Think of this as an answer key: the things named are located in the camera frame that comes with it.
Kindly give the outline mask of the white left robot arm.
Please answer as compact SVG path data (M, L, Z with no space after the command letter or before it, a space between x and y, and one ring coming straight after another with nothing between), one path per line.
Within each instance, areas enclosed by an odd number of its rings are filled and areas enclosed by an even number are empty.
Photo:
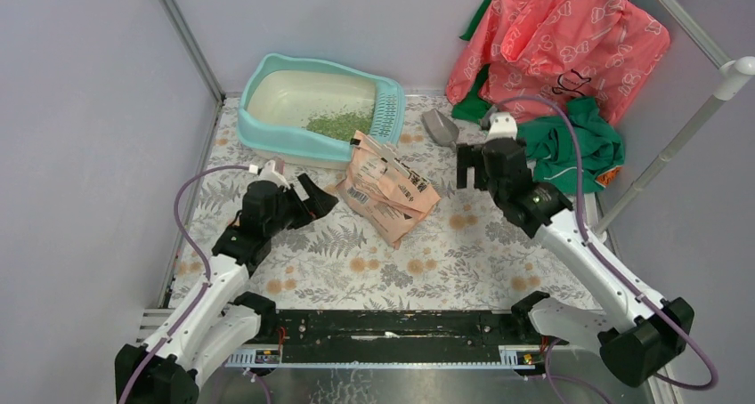
M307 174L297 179L305 199L275 171L248 185L240 210L215 242L205 278L142 344L118 352L118 403L195 403L207 379L243 343L273 337L274 302L242 288L271 252L273 237L320 220L338 203Z

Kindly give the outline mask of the brown bag sealing clip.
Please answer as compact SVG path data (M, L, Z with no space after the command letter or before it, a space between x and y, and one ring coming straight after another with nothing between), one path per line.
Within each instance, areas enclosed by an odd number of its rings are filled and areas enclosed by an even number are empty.
M389 143L381 143L368 134L355 135L349 144L356 148L366 148L382 159L387 165L394 168L403 177L408 178L415 185L428 184L429 180L405 165L399 158L395 147Z

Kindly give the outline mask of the pink cat litter bag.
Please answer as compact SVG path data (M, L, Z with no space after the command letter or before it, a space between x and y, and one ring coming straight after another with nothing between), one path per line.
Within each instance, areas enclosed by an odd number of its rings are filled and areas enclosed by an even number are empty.
M338 196L397 249L402 239L424 221L441 197L431 182L415 185L366 148L352 146Z

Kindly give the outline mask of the grey litter scoop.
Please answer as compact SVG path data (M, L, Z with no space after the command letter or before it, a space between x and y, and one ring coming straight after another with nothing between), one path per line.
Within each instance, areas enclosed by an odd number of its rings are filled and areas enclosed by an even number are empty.
M421 123L433 142L439 146L456 150L459 128L450 118L437 109L431 109L422 113Z

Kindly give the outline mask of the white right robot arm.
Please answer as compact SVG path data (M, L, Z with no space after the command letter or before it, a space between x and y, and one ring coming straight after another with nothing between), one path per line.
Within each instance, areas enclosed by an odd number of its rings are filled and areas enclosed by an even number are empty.
M512 138L456 147L457 186L491 195L507 221L556 256L598 301L605 315L560 303L544 292L513 307L515 339L533 343L542 335L564 339L598 355L622 383L638 387L686 348L694 309L683 298L668 300L634 275L594 233L572 201L556 186L536 182L524 146Z

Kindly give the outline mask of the teal litter box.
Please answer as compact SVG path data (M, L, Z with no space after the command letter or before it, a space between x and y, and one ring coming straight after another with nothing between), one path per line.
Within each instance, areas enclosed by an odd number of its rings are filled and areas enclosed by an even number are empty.
M237 136L265 158L343 170L355 132L396 143L405 109L403 88L391 78L270 53L241 95Z

